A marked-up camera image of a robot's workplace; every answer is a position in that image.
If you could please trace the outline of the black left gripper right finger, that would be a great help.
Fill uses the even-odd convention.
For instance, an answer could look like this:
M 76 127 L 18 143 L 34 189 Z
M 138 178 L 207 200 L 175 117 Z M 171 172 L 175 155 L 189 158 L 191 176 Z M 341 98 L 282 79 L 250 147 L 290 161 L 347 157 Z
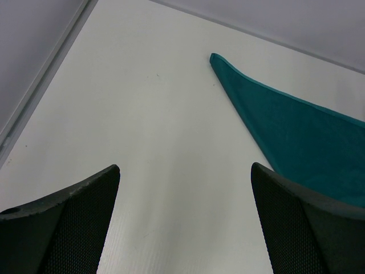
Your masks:
M 259 163 L 252 164 L 250 177 L 274 273 L 364 273 L 364 208 Z

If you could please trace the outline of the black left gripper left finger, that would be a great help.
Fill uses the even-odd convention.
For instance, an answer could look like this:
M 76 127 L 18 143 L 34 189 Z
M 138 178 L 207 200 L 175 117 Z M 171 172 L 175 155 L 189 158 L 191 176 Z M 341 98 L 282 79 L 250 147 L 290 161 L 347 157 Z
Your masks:
M 1 273 L 96 273 L 119 188 L 113 164 L 1 212 Z

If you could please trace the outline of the teal cloth napkin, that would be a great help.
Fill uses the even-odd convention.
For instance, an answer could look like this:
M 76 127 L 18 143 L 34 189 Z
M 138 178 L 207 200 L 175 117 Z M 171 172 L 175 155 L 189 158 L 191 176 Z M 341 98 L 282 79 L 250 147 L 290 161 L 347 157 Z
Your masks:
M 364 122 L 249 78 L 219 54 L 209 62 L 275 172 L 364 206 Z

